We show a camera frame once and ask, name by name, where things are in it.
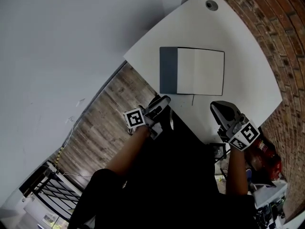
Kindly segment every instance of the person's right arm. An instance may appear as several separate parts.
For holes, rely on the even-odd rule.
[[[248,183],[244,152],[235,147],[231,147],[228,176],[226,182],[226,194],[246,195],[248,193]]]

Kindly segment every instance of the white wall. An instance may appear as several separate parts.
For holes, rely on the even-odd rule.
[[[0,0],[0,8],[2,205],[164,9],[162,0]]]

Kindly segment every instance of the forearm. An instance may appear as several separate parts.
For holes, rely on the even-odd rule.
[[[121,177],[126,177],[149,134],[147,126],[140,126],[127,140],[123,148],[108,163],[106,169],[112,170]]]
[[[235,147],[231,147],[230,152],[226,193],[228,195],[246,195],[248,193],[244,152]]]

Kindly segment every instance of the open notebook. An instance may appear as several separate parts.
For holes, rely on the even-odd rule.
[[[160,47],[160,93],[222,95],[224,52]]]

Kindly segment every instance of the brick wall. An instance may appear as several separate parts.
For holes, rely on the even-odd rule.
[[[289,182],[288,219],[305,208],[305,4],[303,0],[225,0],[252,32],[283,102],[262,125]]]

